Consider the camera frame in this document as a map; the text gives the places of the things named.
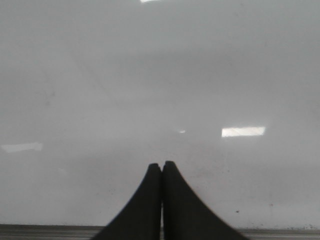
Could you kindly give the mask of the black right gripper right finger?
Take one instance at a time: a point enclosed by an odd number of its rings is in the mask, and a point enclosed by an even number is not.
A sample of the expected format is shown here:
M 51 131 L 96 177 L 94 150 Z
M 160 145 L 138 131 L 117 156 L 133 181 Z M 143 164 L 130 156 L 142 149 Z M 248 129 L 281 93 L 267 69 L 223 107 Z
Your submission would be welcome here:
M 163 223 L 166 240 L 246 240 L 195 194 L 173 161 L 162 170 Z

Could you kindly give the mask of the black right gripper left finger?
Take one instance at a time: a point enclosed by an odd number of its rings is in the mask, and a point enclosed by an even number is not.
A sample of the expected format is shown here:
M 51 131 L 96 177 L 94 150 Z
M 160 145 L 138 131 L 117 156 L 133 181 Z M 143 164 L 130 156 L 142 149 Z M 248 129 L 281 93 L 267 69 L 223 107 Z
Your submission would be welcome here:
M 117 216 L 93 240 L 158 240 L 161 229 L 162 171 L 151 163 L 139 187 Z

